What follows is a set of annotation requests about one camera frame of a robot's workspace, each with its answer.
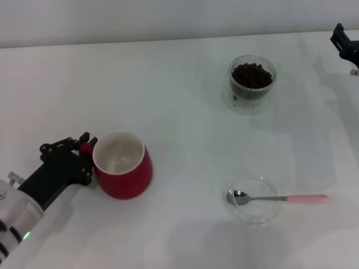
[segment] pink spoon handle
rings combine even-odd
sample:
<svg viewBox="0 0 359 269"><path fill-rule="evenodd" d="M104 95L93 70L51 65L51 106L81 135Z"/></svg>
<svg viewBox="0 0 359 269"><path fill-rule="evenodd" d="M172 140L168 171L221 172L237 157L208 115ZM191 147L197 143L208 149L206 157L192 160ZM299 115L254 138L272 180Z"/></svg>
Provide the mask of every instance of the pink spoon handle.
<svg viewBox="0 0 359 269"><path fill-rule="evenodd" d="M328 203L329 197L323 194L317 195L291 195L287 196L290 203Z"/></svg>

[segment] white wall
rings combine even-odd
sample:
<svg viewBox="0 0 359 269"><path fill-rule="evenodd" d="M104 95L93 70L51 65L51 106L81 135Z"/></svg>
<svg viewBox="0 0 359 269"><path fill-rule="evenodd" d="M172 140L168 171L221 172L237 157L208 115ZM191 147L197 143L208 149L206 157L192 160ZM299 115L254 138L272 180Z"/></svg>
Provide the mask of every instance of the white wall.
<svg viewBox="0 0 359 269"><path fill-rule="evenodd" d="M358 0L0 0L0 47L359 29Z"/></svg>

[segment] spoon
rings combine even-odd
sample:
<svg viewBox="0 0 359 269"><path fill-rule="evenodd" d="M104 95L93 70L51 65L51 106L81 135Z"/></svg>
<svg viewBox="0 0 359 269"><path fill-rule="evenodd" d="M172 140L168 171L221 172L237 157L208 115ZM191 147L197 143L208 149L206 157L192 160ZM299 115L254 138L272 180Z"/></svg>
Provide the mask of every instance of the spoon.
<svg viewBox="0 0 359 269"><path fill-rule="evenodd" d="M328 203L329 197L323 194L316 195L291 195L291 196L271 196L271 197L250 197L247 193L241 191L229 191L226 195L227 201L234 206L242 206L252 200L267 201L288 201L292 203Z"/></svg>

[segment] clear glass dish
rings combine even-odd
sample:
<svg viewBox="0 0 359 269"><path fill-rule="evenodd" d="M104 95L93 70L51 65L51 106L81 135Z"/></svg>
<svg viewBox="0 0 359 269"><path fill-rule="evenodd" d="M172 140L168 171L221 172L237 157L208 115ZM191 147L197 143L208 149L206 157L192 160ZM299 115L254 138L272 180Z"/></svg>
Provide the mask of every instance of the clear glass dish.
<svg viewBox="0 0 359 269"><path fill-rule="evenodd" d="M234 206L233 190L243 191L251 197L278 196L274 184L254 176L241 175L231 181L223 192L224 203L236 218L249 225L263 225L270 222L282 208L281 201L250 201L246 205Z"/></svg>
<svg viewBox="0 0 359 269"><path fill-rule="evenodd" d="M233 70L239 66L240 64L252 64L256 63L257 65L262 65L263 69L268 71L272 75L273 82L268 85L267 87L260 88L260 89L251 89L239 84L234 78L232 77ZM255 55L243 55L235 59L228 69L228 76L229 76L229 84L231 85L231 89L233 94L245 100L257 100L265 96L274 86L275 82L278 78L277 70L275 69L274 65L269 62L267 59Z"/></svg>

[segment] white tabletop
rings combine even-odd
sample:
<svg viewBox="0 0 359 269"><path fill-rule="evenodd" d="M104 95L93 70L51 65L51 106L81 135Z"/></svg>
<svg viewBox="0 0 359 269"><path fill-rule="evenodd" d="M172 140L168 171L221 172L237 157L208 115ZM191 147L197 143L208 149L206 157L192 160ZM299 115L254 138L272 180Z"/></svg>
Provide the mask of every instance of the white tabletop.
<svg viewBox="0 0 359 269"><path fill-rule="evenodd" d="M155 168L150 187L128 201L95 180L68 187L3 268L359 268L359 78L330 37L1 49L1 178L28 177L41 144L85 131L135 132ZM221 97L243 54L280 69L254 115ZM282 195L331 201L285 204L268 225L243 226L221 196L239 173L264 176Z"/></svg>

